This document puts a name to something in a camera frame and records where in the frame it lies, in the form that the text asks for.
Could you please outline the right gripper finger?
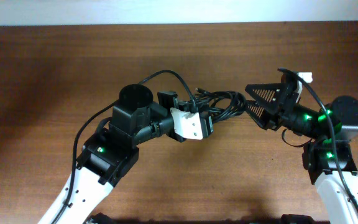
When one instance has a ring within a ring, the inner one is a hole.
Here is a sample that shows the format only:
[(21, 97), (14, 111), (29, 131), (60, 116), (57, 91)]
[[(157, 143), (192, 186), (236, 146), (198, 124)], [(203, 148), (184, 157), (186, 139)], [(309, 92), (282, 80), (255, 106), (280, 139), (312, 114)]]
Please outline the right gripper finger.
[(284, 83), (249, 84), (245, 91), (269, 113), (277, 113), (286, 88)]
[(262, 129), (272, 129), (274, 122), (272, 121), (272, 115), (258, 102), (254, 100), (247, 100), (246, 113), (251, 119)]

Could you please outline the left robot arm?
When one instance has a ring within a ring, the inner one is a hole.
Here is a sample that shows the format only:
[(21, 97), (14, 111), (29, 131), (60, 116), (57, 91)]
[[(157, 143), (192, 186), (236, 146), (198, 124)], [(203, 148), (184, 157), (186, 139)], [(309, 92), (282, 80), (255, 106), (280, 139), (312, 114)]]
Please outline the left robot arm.
[(213, 120), (174, 91), (160, 91), (154, 102), (141, 84), (125, 86), (83, 144), (71, 174), (41, 223), (84, 223), (139, 158), (139, 144), (160, 136), (183, 142), (202, 140), (213, 132)]

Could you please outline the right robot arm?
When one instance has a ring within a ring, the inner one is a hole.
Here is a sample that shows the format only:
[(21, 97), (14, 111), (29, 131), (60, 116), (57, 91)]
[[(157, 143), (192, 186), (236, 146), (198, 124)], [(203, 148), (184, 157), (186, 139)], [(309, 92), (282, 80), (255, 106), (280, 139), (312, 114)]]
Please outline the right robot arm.
[(358, 170), (351, 141), (358, 135), (358, 100), (342, 95), (324, 104), (310, 86), (310, 72), (279, 68), (278, 83), (248, 84), (248, 115), (258, 127), (284, 128), (308, 137), (303, 167), (329, 214), (330, 223), (358, 223)]

